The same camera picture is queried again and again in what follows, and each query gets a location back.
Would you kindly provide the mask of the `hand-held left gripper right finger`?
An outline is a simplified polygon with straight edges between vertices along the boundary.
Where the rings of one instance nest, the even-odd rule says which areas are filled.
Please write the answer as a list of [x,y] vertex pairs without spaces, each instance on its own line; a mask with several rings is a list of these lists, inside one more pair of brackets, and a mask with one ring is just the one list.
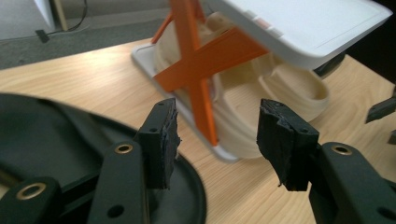
[[318,143],[319,132],[288,106],[263,99],[257,145],[288,191],[308,191],[317,224],[396,224],[396,183],[354,147]]

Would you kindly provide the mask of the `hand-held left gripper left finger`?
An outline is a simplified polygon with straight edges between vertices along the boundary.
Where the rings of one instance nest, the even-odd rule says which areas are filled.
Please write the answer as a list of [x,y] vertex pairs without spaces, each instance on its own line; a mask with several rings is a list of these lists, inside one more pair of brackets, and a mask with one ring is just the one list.
[[179,143],[176,100],[162,100],[105,154],[87,224],[149,224],[148,191],[170,187]]

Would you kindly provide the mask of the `orange folding stand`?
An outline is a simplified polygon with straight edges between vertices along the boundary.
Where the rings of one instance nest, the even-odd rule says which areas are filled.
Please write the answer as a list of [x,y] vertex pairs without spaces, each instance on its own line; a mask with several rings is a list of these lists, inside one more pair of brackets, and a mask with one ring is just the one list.
[[[219,12],[207,17],[205,23],[197,22],[198,35],[206,44],[233,28],[233,24]],[[180,60],[176,26],[168,23],[155,44],[154,64],[158,73]],[[238,158],[254,159],[261,156],[256,145],[258,107],[264,94],[252,63],[238,64],[216,73],[208,80],[212,91],[213,116],[219,144]]]

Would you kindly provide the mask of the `black slipper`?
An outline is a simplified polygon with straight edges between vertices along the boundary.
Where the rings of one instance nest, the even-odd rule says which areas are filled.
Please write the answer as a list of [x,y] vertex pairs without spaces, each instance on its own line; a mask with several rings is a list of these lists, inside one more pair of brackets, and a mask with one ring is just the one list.
[[[87,224],[109,149],[138,130],[49,99],[0,94],[0,224]],[[205,224],[205,189],[177,153],[168,189],[148,191],[149,224]]]
[[320,67],[314,69],[314,72],[322,78],[325,78],[327,75],[335,71],[341,64],[341,62],[345,59],[346,53],[343,51],[321,65]]

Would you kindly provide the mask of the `black floor clip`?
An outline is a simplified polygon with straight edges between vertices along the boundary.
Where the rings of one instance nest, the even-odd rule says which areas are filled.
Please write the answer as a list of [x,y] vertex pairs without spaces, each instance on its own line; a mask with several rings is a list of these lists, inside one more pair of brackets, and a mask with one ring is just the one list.
[[47,43],[50,41],[50,37],[45,33],[44,30],[35,30],[35,33],[42,43]]

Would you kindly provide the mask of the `light wooden furniture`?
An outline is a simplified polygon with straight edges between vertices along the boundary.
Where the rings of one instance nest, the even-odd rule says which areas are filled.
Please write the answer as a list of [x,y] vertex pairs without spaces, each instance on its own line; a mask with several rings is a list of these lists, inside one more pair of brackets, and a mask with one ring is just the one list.
[[49,28],[59,26],[62,31],[68,30],[61,0],[34,0],[40,15]]

